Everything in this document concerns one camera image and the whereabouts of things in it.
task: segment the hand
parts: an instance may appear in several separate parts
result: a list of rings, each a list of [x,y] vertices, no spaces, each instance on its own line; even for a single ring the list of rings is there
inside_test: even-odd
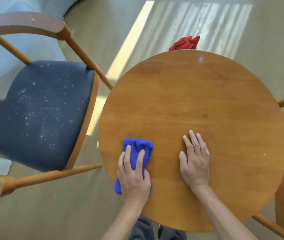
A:
[[[192,143],[187,136],[183,136],[187,148],[186,154],[180,152],[180,170],[186,184],[194,191],[198,186],[209,183],[209,159],[210,153],[199,133],[196,135],[189,131]]]
[[[128,145],[126,151],[120,155],[119,170],[117,171],[124,205],[133,207],[140,213],[149,199],[151,189],[150,174],[146,169],[144,170],[144,179],[142,176],[144,154],[144,150],[141,150],[136,161],[136,169],[133,171],[130,162],[131,146]]]

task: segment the person's leg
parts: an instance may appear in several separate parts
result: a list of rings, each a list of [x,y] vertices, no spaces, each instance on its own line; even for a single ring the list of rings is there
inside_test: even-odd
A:
[[[128,240],[154,240],[153,228],[150,220],[141,216],[137,219]]]
[[[160,226],[158,231],[160,240],[186,240],[186,233],[172,228]]]

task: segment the wooden floor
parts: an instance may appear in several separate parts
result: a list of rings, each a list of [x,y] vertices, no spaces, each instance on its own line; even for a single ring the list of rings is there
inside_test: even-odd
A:
[[[181,37],[200,35],[199,50],[237,61],[284,98],[284,0],[82,0],[65,22],[113,84]],[[80,61],[64,42],[60,46],[67,60]],[[101,84],[76,165],[102,162],[98,128],[108,94]],[[10,171],[33,173],[16,163]],[[19,189],[0,199],[0,240],[98,240],[121,204],[104,168]],[[273,201],[263,213],[274,218]],[[251,219],[246,224],[259,239],[281,239]],[[217,239],[215,233],[187,234],[189,240]]]

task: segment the dark blue chair seat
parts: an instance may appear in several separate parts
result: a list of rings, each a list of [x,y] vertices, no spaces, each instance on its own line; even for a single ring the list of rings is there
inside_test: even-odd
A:
[[[62,170],[80,133],[94,82],[84,63],[34,61],[0,105],[0,154],[39,171]]]

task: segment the round wooden table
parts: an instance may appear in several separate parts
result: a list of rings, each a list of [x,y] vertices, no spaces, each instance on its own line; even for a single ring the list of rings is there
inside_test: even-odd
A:
[[[208,145],[210,186],[241,220],[274,196],[284,174],[284,117],[275,98],[250,71],[226,57],[182,50],[131,68],[104,105],[100,150],[115,182],[124,138],[154,143],[147,170],[152,194],[143,214],[165,226],[214,230],[179,166],[189,130]]]

